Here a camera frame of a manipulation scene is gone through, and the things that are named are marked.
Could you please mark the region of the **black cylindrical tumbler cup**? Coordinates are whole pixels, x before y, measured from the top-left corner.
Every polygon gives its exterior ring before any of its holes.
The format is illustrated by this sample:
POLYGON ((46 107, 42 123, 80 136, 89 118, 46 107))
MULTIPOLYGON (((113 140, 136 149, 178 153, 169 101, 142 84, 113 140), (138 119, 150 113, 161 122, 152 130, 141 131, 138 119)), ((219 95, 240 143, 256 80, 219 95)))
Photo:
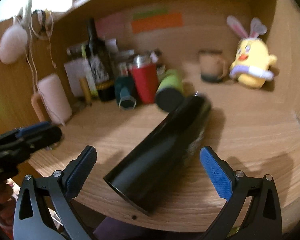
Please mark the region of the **black cylindrical tumbler cup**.
POLYGON ((134 208, 150 215, 159 204, 162 186, 199 150, 210 112, 211 101, 205 95, 186 97, 104 181, 134 208))

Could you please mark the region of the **yellow tube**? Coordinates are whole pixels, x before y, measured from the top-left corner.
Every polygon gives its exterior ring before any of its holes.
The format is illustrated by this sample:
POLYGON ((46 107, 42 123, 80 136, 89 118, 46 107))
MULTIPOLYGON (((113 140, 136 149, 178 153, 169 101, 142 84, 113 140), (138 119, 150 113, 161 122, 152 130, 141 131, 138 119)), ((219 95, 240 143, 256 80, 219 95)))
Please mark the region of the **yellow tube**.
POLYGON ((91 106, 92 105, 92 96, 91 96, 90 88, 89 88, 89 85, 88 85, 88 82, 87 82, 86 78, 81 77, 79 79, 79 82, 80 82, 81 89, 82 89, 83 94, 84 94, 86 104, 91 106))

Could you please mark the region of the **white card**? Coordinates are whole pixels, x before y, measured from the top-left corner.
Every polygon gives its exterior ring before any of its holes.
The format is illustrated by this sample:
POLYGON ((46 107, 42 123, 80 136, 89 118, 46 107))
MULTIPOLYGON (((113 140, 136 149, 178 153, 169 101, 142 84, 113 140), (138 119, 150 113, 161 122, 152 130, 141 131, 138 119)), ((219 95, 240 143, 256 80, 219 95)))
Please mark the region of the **white card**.
POLYGON ((75 59, 64 64, 71 92, 76 98, 84 96, 79 80, 80 78, 86 77, 84 71, 86 65, 87 60, 83 58, 75 59))

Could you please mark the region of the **dark wine bottle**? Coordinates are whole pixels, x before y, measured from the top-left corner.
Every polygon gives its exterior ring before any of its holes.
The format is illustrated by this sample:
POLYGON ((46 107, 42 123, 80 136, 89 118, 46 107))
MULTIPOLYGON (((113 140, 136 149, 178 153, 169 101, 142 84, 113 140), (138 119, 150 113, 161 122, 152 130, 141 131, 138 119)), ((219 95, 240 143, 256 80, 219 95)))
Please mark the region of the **dark wine bottle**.
POLYGON ((109 52, 104 40, 97 35, 95 20, 90 18, 87 22, 88 46, 87 54, 92 70, 94 82, 98 92, 98 97, 102 102, 116 99, 114 86, 114 73, 111 66, 109 52))

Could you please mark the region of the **teal hexagonal bottle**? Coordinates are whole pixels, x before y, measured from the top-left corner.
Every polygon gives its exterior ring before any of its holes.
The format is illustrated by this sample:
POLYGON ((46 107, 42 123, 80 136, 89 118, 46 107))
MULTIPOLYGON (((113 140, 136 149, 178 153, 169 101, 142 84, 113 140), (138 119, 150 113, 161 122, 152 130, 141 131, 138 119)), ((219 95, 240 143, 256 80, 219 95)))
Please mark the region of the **teal hexagonal bottle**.
POLYGON ((131 76, 119 76, 115 80, 115 96, 120 109, 128 110, 136 107, 134 80, 131 76))

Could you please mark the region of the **red tumbler steel rim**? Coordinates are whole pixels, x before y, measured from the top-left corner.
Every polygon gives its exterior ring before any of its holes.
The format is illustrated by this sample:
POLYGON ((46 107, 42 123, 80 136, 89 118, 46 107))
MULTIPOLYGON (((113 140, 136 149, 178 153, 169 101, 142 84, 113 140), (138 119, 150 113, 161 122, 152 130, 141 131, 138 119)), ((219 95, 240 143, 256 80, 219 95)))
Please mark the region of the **red tumbler steel rim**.
POLYGON ((157 66, 148 55, 136 55, 130 67, 136 91, 142 103, 155 103, 159 81, 157 77, 157 66))

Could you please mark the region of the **pink sticky note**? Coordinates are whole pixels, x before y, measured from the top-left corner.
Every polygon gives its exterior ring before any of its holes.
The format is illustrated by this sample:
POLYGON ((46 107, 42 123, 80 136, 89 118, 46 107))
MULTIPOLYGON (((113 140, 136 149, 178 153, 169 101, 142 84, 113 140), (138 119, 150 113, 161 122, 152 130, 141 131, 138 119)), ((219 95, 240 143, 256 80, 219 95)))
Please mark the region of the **pink sticky note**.
POLYGON ((125 16, 121 13, 108 15, 95 21, 97 34, 101 38, 109 38, 125 31, 125 16))

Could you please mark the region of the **green tumbler black lid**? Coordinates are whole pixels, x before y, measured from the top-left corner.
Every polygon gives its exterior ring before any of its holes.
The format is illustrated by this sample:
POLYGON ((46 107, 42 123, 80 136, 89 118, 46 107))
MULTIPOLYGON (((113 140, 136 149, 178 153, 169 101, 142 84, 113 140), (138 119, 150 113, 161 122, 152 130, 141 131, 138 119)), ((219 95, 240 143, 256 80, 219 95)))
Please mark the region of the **green tumbler black lid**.
POLYGON ((176 110, 184 99, 180 73, 176 69, 167 70, 155 94, 155 103, 161 110, 170 113, 176 110))

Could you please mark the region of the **yellow chick plush bunny ears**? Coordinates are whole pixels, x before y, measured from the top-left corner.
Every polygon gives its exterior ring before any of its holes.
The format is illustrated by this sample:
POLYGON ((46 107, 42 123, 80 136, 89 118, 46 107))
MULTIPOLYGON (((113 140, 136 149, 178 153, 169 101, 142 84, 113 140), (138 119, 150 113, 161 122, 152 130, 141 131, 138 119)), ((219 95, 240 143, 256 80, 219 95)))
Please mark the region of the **yellow chick plush bunny ears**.
POLYGON ((249 33, 235 16, 228 16, 226 23, 241 38, 229 68, 230 79, 250 89, 261 89, 266 82, 273 81, 275 74, 270 67, 277 63, 277 57, 269 53, 267 45, 259 38, 266 34, 267 27, 256 17, 250 22, 249 33))

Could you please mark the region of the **brown gradient mug with lid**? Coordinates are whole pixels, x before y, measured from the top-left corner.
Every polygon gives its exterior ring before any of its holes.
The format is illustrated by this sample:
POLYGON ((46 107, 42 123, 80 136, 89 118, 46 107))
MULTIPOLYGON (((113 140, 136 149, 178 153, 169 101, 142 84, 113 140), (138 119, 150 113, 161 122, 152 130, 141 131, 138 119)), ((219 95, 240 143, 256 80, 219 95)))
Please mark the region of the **brown gradient mug with lid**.
POLYGON ((228 74, 228 65, 222 50, 200 50, 198 51, 200 65, 200 77, 209 83, 219 83, 228 74))

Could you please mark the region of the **green sticky note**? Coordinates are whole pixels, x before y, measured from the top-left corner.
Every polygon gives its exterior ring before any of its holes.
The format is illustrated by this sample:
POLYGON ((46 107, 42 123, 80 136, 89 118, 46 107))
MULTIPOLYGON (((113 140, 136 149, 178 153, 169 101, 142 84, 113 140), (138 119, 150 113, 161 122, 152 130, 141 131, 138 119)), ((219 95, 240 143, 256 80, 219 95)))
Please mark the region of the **green sticky note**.
POLYGON ((155 8, 152 10, 146 10, 146 11, 141 11, 141 12, 136 12, 133 14, 133 20, 140 20, 144 18, 149 18, 157 15, 164 15, 168 13, 167 8, 155 8))

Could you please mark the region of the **orange sticky note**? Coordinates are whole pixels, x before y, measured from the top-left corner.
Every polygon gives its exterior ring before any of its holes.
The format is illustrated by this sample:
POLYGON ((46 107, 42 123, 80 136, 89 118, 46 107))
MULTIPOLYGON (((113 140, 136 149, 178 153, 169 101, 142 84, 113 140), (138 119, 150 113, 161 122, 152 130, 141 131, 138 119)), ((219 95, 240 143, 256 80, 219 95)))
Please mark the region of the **orange sticky note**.
POLYGON ((182 27, 183 25, 183 16, 179 12, 155 15, 131 22, 132 32, 134 34, 157 29, 182 27))

